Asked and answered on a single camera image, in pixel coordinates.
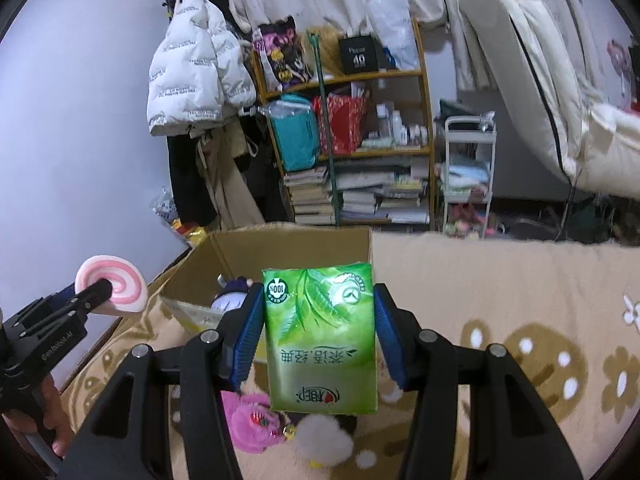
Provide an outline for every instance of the white wall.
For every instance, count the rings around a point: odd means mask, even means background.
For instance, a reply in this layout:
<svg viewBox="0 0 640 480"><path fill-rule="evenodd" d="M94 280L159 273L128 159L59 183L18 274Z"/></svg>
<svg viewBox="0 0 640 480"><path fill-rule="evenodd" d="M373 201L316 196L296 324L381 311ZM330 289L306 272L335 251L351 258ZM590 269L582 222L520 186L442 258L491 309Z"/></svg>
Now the white wall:
<svg viewBox="0 0 640 480"><path fill-rule="evenodd" d="M607 43L616 39L623 46L630 44L630 31L610 0L583 0L599 51L607 82L607 96L612 104L624 105L620 77L616 75ZM429 72L431 105L434 116L440 112L440 98L459 98L479 112L494 110L498 127L494 195L498 197L531 198L536 200L565 200L568 184L552 175L531 153L516 132L504 102L497 91L458 94L454 68L453 47L443 29L423 33L426 62Z"/></svg>
<svg viewBox="0 0 640 480"><path fill-rule="evenodd" d="M169 184L146 124L162 0L28 0L0 43L0 306L5 319L72 283L95 254L150 282L186 248L149 209ZM110 325L56 370L58 382Z"/></svg>

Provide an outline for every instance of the pink plush toy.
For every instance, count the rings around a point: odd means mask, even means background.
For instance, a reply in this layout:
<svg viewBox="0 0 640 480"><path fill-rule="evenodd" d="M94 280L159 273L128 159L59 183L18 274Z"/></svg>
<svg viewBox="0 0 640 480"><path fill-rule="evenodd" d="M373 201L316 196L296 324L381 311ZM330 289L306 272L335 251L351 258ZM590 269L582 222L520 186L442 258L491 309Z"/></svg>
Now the pink plush toy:
<svg viewBox="0 0 640 480"><path fill-rule="evenodd" d="M285 441L282 421L277 413L270 410L267 395L220 393L234 447L246 453L259 454L269 446Z"/></svg>

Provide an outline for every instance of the red patterned bag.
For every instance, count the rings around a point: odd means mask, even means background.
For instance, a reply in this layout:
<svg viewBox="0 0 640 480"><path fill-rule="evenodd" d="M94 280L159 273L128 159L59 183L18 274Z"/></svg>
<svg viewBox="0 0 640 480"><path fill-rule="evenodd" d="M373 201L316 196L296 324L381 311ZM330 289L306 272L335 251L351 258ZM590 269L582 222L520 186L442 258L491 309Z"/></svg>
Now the red patterned bag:
<svg viewBox="0 0 640 480"><path fill-rule="evenodd" d="M329 110L329 125L331 139L334 144L334 155L349 155L362 142L362 118L366 112L367 99L365 97L351 97L332 92L326 98ZM326 143L326 132L322 120L322 105L320 98L314 97L313 107L318 118L320 131L320 149L322 154L329 152Z"/></svg>

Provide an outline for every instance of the silver bolt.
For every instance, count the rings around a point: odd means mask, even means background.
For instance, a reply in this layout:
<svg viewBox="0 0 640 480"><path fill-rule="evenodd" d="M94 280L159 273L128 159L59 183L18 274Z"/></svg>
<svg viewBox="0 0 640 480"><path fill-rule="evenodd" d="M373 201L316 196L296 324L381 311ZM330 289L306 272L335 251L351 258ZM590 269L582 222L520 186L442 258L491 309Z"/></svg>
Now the silver bolt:
<svg viewBox="0 0 640 480"><path fill-rule="evenodd" d="M498 345L496 343L489 346L489 352L491 352L491 355L494 357L504 357L505 355L507 355L507 349L504 346Z"/></svg>
<svg viewBox="0 0 640 480"><path fill-rule="evenodd" d="M149 347L142 343L140 343L139 345L135 345L133 347L133 350L131 351L131 355L133 355L133 357L136 357L138 359L140 359L141 357L144 357L148 353L149 353Z"/></svg>
<svg viewBox="0 0 640 480"><path fill-rule="evenodd" d="M438 338L438 334L436 334L433 330L420 330L418 337L423 343L433 343Z"/></svg>
<svg viewBox="0 0 640 480"><path fill-rule="evenodd" d="M200 334L200 340L206 344L215 343L219 337L220 334L217 330L205 330L202 334Z"/></svg>

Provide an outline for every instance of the tissue package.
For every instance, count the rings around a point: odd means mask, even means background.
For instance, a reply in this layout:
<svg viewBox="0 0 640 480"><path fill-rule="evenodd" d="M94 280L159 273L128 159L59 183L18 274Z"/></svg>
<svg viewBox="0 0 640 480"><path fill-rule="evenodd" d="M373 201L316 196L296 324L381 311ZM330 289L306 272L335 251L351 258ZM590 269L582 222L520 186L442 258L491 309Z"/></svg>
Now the tissue package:
<svg viewBox="0 0 640 480"><path fill-rule="evenodd" d="M271 408L375 413L371 265L268 269L262 274Z"/></svg>

